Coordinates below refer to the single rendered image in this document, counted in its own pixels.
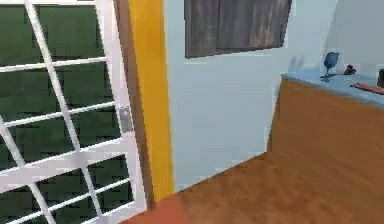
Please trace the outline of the white glazed door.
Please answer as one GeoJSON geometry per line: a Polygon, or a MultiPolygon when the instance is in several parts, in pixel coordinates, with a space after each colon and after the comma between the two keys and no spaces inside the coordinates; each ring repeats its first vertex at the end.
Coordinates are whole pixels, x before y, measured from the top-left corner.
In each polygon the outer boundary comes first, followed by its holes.
{"type": "Polygon", "coordinates": [[[0,0],[0,224],[147,208],[114,0],[0,0]]]}

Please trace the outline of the dark framed window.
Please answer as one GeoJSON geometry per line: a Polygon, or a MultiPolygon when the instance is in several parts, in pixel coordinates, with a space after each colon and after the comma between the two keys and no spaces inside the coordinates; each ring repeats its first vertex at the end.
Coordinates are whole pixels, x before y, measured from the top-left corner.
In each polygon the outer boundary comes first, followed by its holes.
{"type": "Polygon", "coordinates": [[[184,0],[185,57],[280,48],[292,0],[184,0]]]}

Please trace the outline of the brown counter with blue top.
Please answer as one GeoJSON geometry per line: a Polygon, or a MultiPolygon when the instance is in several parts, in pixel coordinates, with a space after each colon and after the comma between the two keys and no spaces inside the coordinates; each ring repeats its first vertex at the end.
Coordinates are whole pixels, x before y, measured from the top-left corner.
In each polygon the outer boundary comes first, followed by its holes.
{"type": "Polygon", "coordinates": [[[273,117],[269,158],[303,178],[361,224],[384,224],[384,95],[364,75],[285,73],[273,117]]]}

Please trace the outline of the blue goblet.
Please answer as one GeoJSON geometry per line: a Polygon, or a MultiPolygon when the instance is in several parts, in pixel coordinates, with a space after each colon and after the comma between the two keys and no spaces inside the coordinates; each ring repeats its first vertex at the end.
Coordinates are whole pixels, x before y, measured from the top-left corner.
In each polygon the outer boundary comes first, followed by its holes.
{"type": "Polygon", "coordinates": [[[331,68],[335,67],[339,60],[339,53],[338,52],[328,52],[324,59],[324,66],[326,68],[326,73],[320,77],[322,81],[328,82],[331,77],[333,77],[333,74],[330,74],[329,71],[331,68]]]}

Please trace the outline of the red flat board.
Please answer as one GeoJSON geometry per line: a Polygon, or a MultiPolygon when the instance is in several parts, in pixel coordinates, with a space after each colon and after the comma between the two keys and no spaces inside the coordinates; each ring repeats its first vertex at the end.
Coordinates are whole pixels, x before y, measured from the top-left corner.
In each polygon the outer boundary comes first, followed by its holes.
{"type": "Polygon", "coordinates": [[[355,83],[355,84],[352,84],[350,87],[357,88],[363,91],[368,91],[375,94],[379,94],[379,95],[384,95],[384,89],[377,86],[367,85],[363,83],[355,83]]]}

